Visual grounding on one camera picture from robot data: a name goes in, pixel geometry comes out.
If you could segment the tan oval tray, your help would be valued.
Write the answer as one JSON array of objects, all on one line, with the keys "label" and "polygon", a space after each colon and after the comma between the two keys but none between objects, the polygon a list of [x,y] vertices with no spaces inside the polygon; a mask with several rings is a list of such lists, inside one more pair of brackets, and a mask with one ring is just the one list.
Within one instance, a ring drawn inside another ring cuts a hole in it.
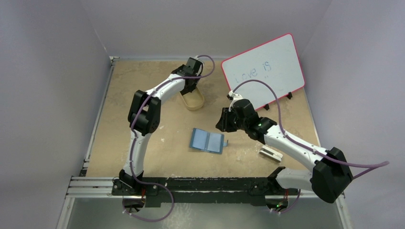
[{"label": "tan oval tray", "polygon": [[196,111],[203,107],[205,99],[198,87],[196,87],[192,92],[181,94],[183,103],[187,110]]}]

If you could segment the blue card holder wallet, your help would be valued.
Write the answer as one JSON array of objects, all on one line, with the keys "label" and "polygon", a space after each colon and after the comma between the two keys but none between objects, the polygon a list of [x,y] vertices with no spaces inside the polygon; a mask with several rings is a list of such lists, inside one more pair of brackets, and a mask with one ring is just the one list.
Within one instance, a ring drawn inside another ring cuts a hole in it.
[{"label": "blue card holder wallet", "polygon": [[222,154],[223,148],[228,146],[228,140],[225,140],[224,134],[208,132],[202,129],[194,128],[189,143],[192,149]]}]

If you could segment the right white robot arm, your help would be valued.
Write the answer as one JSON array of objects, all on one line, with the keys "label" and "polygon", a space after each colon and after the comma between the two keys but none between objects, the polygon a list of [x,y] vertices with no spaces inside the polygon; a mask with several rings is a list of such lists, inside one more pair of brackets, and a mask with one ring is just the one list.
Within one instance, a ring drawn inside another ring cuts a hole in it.
[{"label": "right white robot arm", "polygon": [[285,189],[301,189],[314,192],[327,203],[334,203],[353,181],[344,153],[336,147],[327,150],[282,131],[281,124],[260,117],[247,99],[222,108],[220,120],[215,126],[221,132],[243,130],[251,139],[274,147],[300,162],[305,169],[277,168],[268,178],[268,188],[274,194]]}]

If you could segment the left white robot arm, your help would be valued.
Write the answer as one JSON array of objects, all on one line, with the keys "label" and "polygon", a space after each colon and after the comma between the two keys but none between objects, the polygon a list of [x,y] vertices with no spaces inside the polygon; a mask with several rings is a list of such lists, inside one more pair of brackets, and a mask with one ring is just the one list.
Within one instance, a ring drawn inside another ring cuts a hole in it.
[{"label": "left white robot arm", "polygon": [[195,90],[204,66],[199,58],[190,57],[186,64],[173,70],[157,86],[134,93],[128,113],[131,130],[128,157],[118,176],[123,189],[130,195],[137,195],[142,190],[146,149],[152,133],[159,127],[161,105],[175,94],[187,94]]}]

